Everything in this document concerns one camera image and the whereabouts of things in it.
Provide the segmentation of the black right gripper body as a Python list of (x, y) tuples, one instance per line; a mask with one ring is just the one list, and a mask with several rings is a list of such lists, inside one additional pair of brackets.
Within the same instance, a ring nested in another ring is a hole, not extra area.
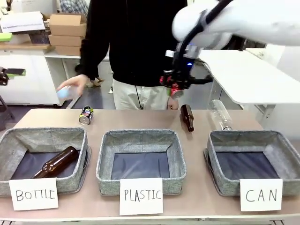
[(191, 69), (194, 65), (195, 60), (187, 57), (183, 57), (181, 59), (173, 58), (172, 60), (172, 87), (174, 90), (182, 90), (180, 88), (180, 82), (183, 79), (190, 79)]

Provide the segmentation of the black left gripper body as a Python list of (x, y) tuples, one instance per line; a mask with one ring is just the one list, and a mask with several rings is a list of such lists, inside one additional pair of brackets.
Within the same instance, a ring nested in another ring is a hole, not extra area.
[(7, 86), (9, 77), (7, 76), (6, 69), (0, 67), (0, 86)]

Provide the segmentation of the person's left hand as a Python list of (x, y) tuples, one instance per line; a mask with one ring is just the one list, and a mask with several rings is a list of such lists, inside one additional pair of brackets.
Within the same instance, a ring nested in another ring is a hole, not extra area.
[(167, 102), (167, 109), (168, 110), (178, 110), (179, 108), (179, 102), (176, 99), (173, 99), (172, 97), (168, 98)]

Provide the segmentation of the person's right hand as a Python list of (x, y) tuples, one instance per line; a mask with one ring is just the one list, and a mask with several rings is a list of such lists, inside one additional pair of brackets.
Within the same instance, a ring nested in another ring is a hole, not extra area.
[(59, 98), (70, 99), (73, 97), (80, 97), (83, 94), (86, 83), (89, 78), (86, 75), (77, 75), (62, 82), (57, 88), (57, 95)]

